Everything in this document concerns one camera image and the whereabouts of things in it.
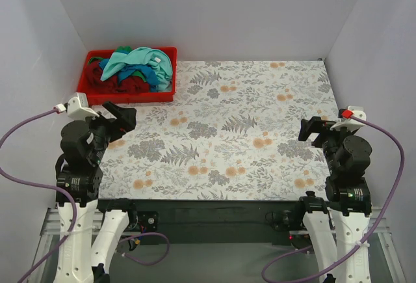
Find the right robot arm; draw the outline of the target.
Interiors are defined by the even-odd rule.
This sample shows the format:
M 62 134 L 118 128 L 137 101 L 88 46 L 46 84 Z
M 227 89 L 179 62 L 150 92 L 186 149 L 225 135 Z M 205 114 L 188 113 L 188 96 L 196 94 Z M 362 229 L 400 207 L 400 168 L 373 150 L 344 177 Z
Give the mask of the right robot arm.
M 359 126 L 346 122 L 303 119 L 298 139 L 317 134 L 312 145 L 323 151 L 329 176 L 326 198 L 307 192 L 294 212 L 295 224 L 309 233 L 318 268 L 326 274 L 320 282 L 370 282 L 367 233 L 372 211 L 371 195 L 364 174 L 370 165 L 372 148 L 356 135 Z

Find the aluminium frame rail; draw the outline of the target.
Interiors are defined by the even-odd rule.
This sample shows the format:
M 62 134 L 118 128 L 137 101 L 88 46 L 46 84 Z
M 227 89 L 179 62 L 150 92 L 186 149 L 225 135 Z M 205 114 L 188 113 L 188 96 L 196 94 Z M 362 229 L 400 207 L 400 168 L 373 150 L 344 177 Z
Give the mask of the aluminium frame rail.
M 97 233 L 102 224 L 103 214 L 97 209 L 88 211 L 87 208 L 78 208 L 75 224 L 71 231 L 69 231 L 72 225 L 73 211 L 72 207 L 48 209 L 43 225 L 42 235 L 69 235 L 82 232 Z

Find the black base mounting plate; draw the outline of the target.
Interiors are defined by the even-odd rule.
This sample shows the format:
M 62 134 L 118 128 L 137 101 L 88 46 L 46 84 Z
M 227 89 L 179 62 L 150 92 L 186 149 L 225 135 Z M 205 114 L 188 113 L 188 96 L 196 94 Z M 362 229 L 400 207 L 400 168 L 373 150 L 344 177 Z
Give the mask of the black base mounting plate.
M 328 203 L 305 195 L 298 201 L 101 199 L 101 212 L 125 209 L 128 235 L 145 231 L 142 245 L 271 243 L 288 245 L 290 232 L 305 230 L 302 219 L 329 211 Z

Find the dark red t shirt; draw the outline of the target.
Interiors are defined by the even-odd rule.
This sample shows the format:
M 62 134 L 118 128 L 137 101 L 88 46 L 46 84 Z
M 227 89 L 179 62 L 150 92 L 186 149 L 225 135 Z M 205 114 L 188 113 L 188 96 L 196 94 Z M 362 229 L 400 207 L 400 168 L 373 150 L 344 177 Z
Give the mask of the dark red t shirt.
M 103 70 L 99 61 L 91 62 L 85 69 L 85 76 L 88 86 L 98 94 L 140 94 L 150 92 L 150 84 L 143 80 L 142 75 L 130 75 L 126 79 L 118 80 L 117 75 L 111 76 L 108 80 L 102 81 Z

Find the mint green t shirt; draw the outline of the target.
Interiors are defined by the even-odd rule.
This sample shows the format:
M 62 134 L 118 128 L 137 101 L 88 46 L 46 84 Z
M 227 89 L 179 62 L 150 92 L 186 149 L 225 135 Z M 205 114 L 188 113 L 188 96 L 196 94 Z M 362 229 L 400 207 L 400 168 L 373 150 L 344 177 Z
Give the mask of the mint green t shirt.
M 172 62 L 159 49 L 138 47 L 129 52 L 115 51 L 109 59 L 99 62 L 99 67 L 102 69 L 101 81 L 107 81 L 115 75 L 117 83 L 121 83 L 139 71 L 150 85 L 151 92 L 168 92 L 172 89 Z

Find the red plastic bin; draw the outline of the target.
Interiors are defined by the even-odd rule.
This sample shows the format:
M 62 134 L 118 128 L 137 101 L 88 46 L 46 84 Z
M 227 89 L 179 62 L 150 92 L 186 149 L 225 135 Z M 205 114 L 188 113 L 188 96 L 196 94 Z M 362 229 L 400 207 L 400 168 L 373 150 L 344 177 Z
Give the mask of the red plastic bin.
M 111 50 L 95 50 L 90 51 L 85 60 L 84 68 L 77 86 L 77 92 L 85 93 L 88 99 L 89 105 L 101 105 L 106 101 L 113 103 L 155 103 L 155 102 L 168 102 L 174 99 L 176 92 L 176 64 L 177 64 L 177 49 L 175 47 L 157 47 L 165 52 L 171 59 L 174 69 L 172 79 L 172 89 L 168 92 L 145 92 L 140 94 L 98 94 L 94 92 L 89 86 L 85 76 L 85 68 L 93 61 L 102 59 L 109 59 L 115 49 Z

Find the floral table mat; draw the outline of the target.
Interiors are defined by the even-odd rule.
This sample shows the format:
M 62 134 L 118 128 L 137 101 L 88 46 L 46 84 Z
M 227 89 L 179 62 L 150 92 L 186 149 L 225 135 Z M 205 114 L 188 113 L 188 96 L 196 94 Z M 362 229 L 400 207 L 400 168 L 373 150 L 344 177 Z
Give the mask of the floral table mat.
M 179 62 L 174 100 L 136 109 L 136 128 L 103 158 L 101 198 L 325 195 L 322 152 L 298 140 L 301 119 L 336 117 L 321 61 Z

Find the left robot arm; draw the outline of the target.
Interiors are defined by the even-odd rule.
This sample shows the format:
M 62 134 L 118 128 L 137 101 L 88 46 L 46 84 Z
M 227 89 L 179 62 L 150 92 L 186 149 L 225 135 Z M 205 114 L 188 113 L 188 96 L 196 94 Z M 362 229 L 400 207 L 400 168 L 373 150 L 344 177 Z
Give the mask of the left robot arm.
M 109 267 L 118 242 L 124 231 L 133 230 L 138 223 L 131 202 L 117 200 L 103 210 L 98 235 L 92 235 L 104 153 L 137 124 L 136 109 L 110 101 L 103 107 L 112 118 L 92 112 L 61 131 L 62 155 L 55 167 L 61 244 L 55 282 L 110 282 Z

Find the blue t shirt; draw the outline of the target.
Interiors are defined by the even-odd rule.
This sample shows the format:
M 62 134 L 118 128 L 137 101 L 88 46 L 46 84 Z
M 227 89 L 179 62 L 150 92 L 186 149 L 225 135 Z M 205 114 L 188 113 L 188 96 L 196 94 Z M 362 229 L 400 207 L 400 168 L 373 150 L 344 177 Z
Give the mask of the blue t shirt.
M 123 67 L 106 81 L 99 79 L 96 83 L 96 89 L 102 94 L 140 94 L 157 92 L 158 84 L 159 79 L 151 67 L 143 64 L 133 64 Z

